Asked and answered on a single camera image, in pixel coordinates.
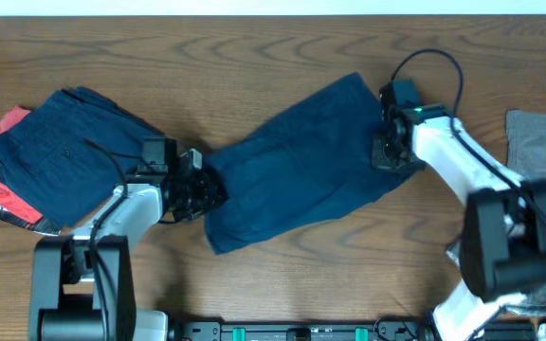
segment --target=black cable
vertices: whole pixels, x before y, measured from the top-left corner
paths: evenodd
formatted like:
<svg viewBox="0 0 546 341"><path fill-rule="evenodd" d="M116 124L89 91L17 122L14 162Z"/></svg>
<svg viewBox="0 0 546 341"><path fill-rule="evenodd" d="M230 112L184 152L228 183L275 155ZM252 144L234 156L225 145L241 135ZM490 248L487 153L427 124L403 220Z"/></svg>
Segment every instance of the black cable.
<svg viewBox="0 0 546 341"><path fill-rule="evenodd" d="M180 222L172 222L172 221L165 221L165 220L159 220L159 224L178 224Z"/></svg>
<svg viewBox="0 0 546 341"><path fill-rule="evenodd" d="M507 184L509 188L515 189L518 191L519 196L523 198L523 200L526 202L526 205L529 206L538 217L540 217L540 220L544 223L546 226L546 215L540 209L540 207L530 198L528 193L525 192L521 187L516 185L513 181L511 181L509 178L507 178L504 174L502 174L496 167L492 166L486 159L483 158L479 153L477 153L461 136L460 131L456 129L454 126L454 119L456 118L456 114L458 112L459 103L461 102L461 96L463 95L463 87L464 87L464 75L463 70L459 63L456 61L454 56L451 54L437 49L437 48L425 48L422 50L418 50L416 52L411 53L404 61L402 61L397 67L395 68L395 71L393 71L393 74L391 75L391 80L393 81L397 74L399 73L399 70L413 57L418 56L420 54L424 53L435 53L442 55L446 57L456 68L456 71L459 74L459 88L456 94L456 99L454 99L454 107L452 108L451 115L450 115L450 131L452 132L452 135L463 145L463 147L473 156L475 159L477 159L487 170L489 170L491 173L496 175L499 179L501 179L504 183Z"/></svg>
<svg viewBox="0 0 546 341"><path fill-rule="evenodd" d="M113 163L113 165L115 166L115 169L117 170L119 174L119 180L121 184L123 185L123 192L121 193L121 196L119 196L119 198L112 205L110 205L94 222L94 225L92 226L92 231L90 231L90 240L88 243L90 259L92 260L92 270L94 272L94 285L96 285L96 288L99 291L100 312L102 315L102 329L104 333L104 340L108 340L109 333L110 333L109 332L109 313L106 309L106 297L105 297L104 288L102 285L102 279L100 277L100 267L99 267L100 257L98 255L98 251L96 250L96 235L99 229L102 227L102 224L104 223L104 221L107 219L107 217L115 209L117 209L119 205L121 205L123 200L125 200L128 197L128 183L125 180L125 174L123 170L119 166L119 163L113 157L112 153L108 152L106 149L104 149L102 146L100 146L99 144L97 144L96 142L92 140L89 140L86 138L84 141L88 146L104 153L109 158L109 160L111 160L111 162ZM101 266L103 268L103 271L106 272L106 265L102 263Z"/></svg>
<svg viewBox="0 0 546 341"><path fill-rule="evenodd" d="M488 317L480 327L476 328L466 339L466 341L473 341L478 336L478 334L485 329L485 326L487 326L490 322L492 322L495 318L499 317L502 313L506 312L507 308L505 306L499 307L499 310L495 312L492 316Z"/></svg>
<svg viewBox="0 0 546 341"><path fill-rule="evenodd" d="M187 146L185 146L184 143L182 143L182 142L180 142L180 141L178 141L178 140L176 140L176 143L179 144L180 147L182 147L182 148L185 150L185 152L187 152L187 154L188 154L189 156L191 156L191 152L189 152L189 148L187 148Z"/></svg>
<svg viewBox="0 0 546 341"><path fill-rule="evenodd" d="M130 155L130 154L125 154L125 153L115 153L115 152L109 152L109 153L111 155L113 155L113 156L133 158L133 159L139 160L140 162L142 162L149 169L149 171L151 171L151 173L156 173L156 171L153 169L153 166L150 165L147 161L145 161L145 159L142 158L142 156Z"/></svg>
<svg viewBox="0 0 546 341"><path fill-rule="evenodd" d="M400 316L397 316L397 315L385 315L384 316L385 318L389 318L389 317L392 317L392 318L395 318L398 322L401 322L404 327L406 328L406 332L408 332L408 335L413 338L414 340L417 340L418 337L410 330L410 328L408 327L408 325L406 324L406 321L404 321ZM378 337L382 338L383 341L390 341L388 338L386 338L385 336L382 336L380 335L380 333L378 332L378 322L380 321L380 318L376 320L376 322L374 322L374 331L376 333L378 333Z"/></svg>

